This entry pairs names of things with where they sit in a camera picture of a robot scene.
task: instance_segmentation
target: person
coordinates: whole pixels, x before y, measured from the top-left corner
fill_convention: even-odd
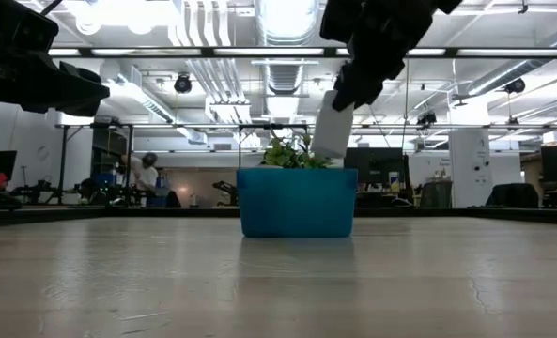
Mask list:
[[[122,155],[121,160],[127,164],[128,155]],[[130,160],[130,185],[135,186],[137,190],[143,192],[155,192],[157,184],[157,155],[155,153],[147,153],[142,160],[135,156],[131,156]]]
[[[107,196],[99,189],[97,182],[87,178],[80,184],[80,194],[90,206],[104,206],[107,204]]]

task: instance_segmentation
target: blue flower pot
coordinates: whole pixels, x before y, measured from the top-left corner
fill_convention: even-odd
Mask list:
[[[248,238],[342,238],[351,234],[356,169],[241,169],[240,224]]]

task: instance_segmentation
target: ceiling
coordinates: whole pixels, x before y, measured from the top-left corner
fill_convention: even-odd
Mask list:
[[[19,1],[34,10],[40,10],[50,0],[22,0]],[[191,4],[197,3],[200,9],[200,33],[203,37],[203,2],[189,2],[186,6],[186,16],[190,13]],[[334,41],[326,41],[319,37],[319,22],[323,13],[325,1],[320,1],[320,11],[317,14],[316,32],[311,45],[313,46],[341,46]],[[446,16],[438,13],[434,23],[420,43],[422,47],[546,47],[544,41],[557,32],[557,0],[528,0],[529,11],[518,14],[521,0],[464,0],[462,5],[453,13]],[[83,0],[65,0],[56,10],[52,18],[61,23],[61,32],[54,42],[55,48],[69,47],[144,47],[144,46],[172,46],[167,37],[167,27],[155,26],[150,33],[134,34],[125,25],[104,25],[96,34],[84,35],[76,28],[75,9],[83,6]],[[213,1],[217,13],[218,4]],[[169,0],[146,1],[149,8],[142,13],[162,17],[165,8],[172,6]],[[228,6],[228,32],[233,46],[252,47],[261,44],[255,25],[254,2],[249,0],[230,0]],[[115,13],[114,15],[132,15],[130,13]],[[80,62],[80,67],[98,71],[102,60],[80,59],[70,60],[71,63]],[[236,68],[244,95],[251,103],[250,115],[256,119],[269,120],[277,116],[268,109],[268,90],[264,83],[263,67],[252,65],[252,59],[236,59]],[[290,121],[305,121],[313,123],[317,115],[317,107],[321,103],[324,91],[332,86],[333,79],[342,64],[342,59],[318,59],[315,65],[305,66],[302,87],[297,93],[299,105]],[[186,59],[122,59],[121,66],[128,69],[131,66],[139,69],[143,74],[143,88],[151,97],[169,107],[179,120],[192,123],[211,123],[205,114],[206,93],[193,75],[193,90],[189,94],[178,94],[173,88],[179,72],[191,72]],[[356,111],[356,123],[371,123],[374,121],[372,113],[381,123],[403,123],[405,112],[410,112],[410,119],[421,113],[422,109],[412,109],[435,94],[435,90],[447,88],[454,92],[459,90],[457,85],[464,85],[495,70],[497,67],[509,63],[500,59],[411,59],[408,67],[402,71],[397,79],[385,83],[385,89],[372,105],[372,109],[362,107]],[[526,112],[538,107],[544,107],[557,100],[557,83],[542,89],[534,89],[555,82],[557,79],[557,60],[548,63],[522,77],[527,88],[523,94],[513,94],[511,103],[504,93],[491,92],[480,101],[489,108],[489,119],[492,122],[504,122],[510,115]],[[110,99],[101,106],[100,114],[115,115],[128,123],[148,123],[148,111],[136,100],[125,93],[113,91]],[[433,109],[440,122],[447,122],[450,109],[444,100],[439,105],[429,107]],[[523,123],[544,123],[557,118],[557,109],[552,109],[541,115],[534,115]]]

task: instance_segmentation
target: white shirt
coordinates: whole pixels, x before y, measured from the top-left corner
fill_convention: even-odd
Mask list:
[[[147,185],[155,186],[157,184],[157,177],[159,174],[157,173],[157,169],[148,167],[145,169],[143,166],[143,161],[136,158],[131,157],[131,171],[130,171],[130,185],[136,184],[136,188],[138,190],[148,190]],[[134,173],[140,174],[140,178],[136,179]]]

